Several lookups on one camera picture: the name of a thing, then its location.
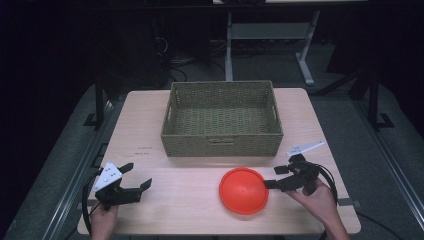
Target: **metal frame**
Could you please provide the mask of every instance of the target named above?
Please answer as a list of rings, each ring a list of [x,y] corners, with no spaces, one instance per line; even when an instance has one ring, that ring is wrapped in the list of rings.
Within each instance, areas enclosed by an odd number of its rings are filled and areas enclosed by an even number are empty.
[[[314,80],[305,60],[319,14],[320,11],[314,11],[311,21],[305,23],[233,23],[231,12],[229,12],[225,80],[233,81],[233,67],[231,62],[231,44],[233,39],[304,39],[305,45],[301,52],[296,53],[296,60],[302,71],[305,83],[308,86],[314,85]]]

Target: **wicker basket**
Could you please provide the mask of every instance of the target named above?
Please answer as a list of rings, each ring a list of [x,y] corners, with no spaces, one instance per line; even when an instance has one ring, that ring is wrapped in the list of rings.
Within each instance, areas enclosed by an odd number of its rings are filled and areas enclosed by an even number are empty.
[[[282,138],[270,81],[172,84],[161,132],[170,157],[275,156]]]

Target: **table leg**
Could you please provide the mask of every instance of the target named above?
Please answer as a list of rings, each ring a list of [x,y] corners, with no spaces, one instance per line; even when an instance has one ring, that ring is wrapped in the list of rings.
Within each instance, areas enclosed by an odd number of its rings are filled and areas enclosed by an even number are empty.
[[[296,59],[299,63],[300,70],[302,71],[303,78],[308,86],[314,85],[314,80],[312,79],[311,73],[309,71],[308,65],[305,62],[306,54],[308,53],[309,46],[311,45],[312,37],[314,36],[316,24],[318,22],[320,11],[315,11],[312,16],[311,22],[308,27],[308,31],[305,37],[305,46],[303,47],[302,52],[296,53]]]

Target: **floor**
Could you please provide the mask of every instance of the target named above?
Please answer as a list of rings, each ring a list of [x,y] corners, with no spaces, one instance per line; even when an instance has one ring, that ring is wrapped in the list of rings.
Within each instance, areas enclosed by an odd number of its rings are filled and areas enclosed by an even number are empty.
[[[233,59],[234,79],[271,80],[275,88],[304,88],[317,91],[343,75],[326,73],[333,46],[313,44],[307,63],[315,80],[314,86],[303,82],[294,53],[302,42],[261,43],[249,58]],[[171,70],[173,80],[221,81],[225,79],[223,56],[214,63],[194,62]],[[172,80],[163,89],[169,89]],[[400,167],[418,202],[423,199],[424,140],[400,110],[394,96],[380,87],[379,112],[386,113],[394,128],[370,128],[364,115],[367,96],[353,101],[348,96],[352,83],[345,84],[325,96],[313,96],[311,102],[326,135],[351,198],[357,201],[357,211],[375,219],[397,233],[402,239],[424,239],[423,226],[410,206],[407,192],[400,187]],[[105,122],[95,131],[84,126],[89,114],[95,112],[94,87],[87,89],[52,150],[41,173],[21,206],[5,239],[64,239],[77,225],[81,210],[81,186],[95,170],[113,133],[125,93],[107,105]],[[352,239],[399,239],[388,230],[364,217],[359,217],[362,229]],[[319,236],[285,236],[286,239],[318,239]],[[88,239],[73,233],[69,239]],[[212,239],[209,236],[113,236],[113,239]],[[272,239],[272,236],[220,236],[219,239]]]

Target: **human hand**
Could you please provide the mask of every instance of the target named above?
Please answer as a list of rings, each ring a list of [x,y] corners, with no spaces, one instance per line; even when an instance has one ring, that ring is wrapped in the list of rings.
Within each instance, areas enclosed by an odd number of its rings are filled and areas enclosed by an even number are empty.
[[[118,222],[118,208],[119,206],[112,206],[109,210],[105,210],[105,206],[99,203],[90,214],[91,239],[106,240],[112,236]]]
[[[309,196],[305,189],[303,190],[303,194],[297,191],[287,191],[285,193],[299,202],[312,216],[324,225],[330,239],[349,239],[349,235],[337,211],[337,206],[330,188],[320,179],[315,181],[315,186],[315,192]]]

